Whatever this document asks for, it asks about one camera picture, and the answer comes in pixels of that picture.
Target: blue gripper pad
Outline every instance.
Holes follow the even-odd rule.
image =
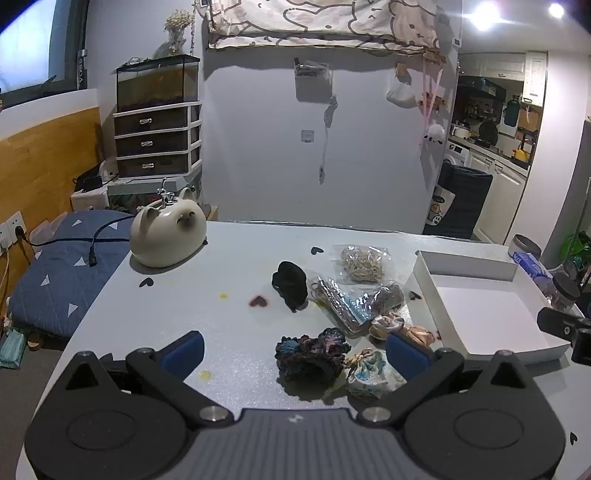
[[[410,381],[431,365],[434,353],[406,336],[393,332],[386,340],[388,362],[406,381]]]
[[[184,380],[203,361],[204,355],[205,341],[194,330],[160,350],[157,359],[161,368]]]

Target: wooden wall panel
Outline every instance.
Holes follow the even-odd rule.
[[[0,141],[0,222],[20,210],[31,231],[43,220],[70,212],[72,179],[97,165],[99,136],[99,109],[92,108]],[[31,258],[31,248],[24,248]],[[10,248],[10,256],[9,293],[28,267],[18,244]],[[1,259],[0,278],[4,266]]]

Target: jar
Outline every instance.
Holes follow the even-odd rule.
[[[552,284],[554,286],[550,298],[552,308],[568,313],[580,296],[577,284],[563,273],[557,273],[552,279]]]
[[[509,244],[509,256],[513,258],[515,252],[525,252],[532,254],[536,260],[540,260],[542,249],[532,240],[524,235],[515,235]]]

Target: drawer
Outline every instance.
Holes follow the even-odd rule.
[[[189,153],[178,155],[158,155],[155,157],[118,160],[119,177],[182,175],[189,172],[189,165],[195,165],[198,162],[200,150],[201,146]]]
[[[187,131],[166,132],[137,137],[117,138],[117,156],[143,155],[148,153],[179,152],[187,150]]]
[[[189,107],[189,115],[192,122],[199,120],[200,108],[200,105]],[[182,128],[187,126],[187,107],[167,108],[164,110],[116,116],[114,121],[115,135]]]

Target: plug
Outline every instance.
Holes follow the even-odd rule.
[[[17,227],[14,229],[14,235],[15,235],[17,238],[22,238],[22,239],[24,239],[24,238],[25,238],[25,230],[23,230],[23,229],[22,229],[22,226],[20,226],[20,225],[17,225]]]
[[[95,249],[91,248],[90,251],[88,252],[88,266],[94,267],[95,265],[96,265]]]

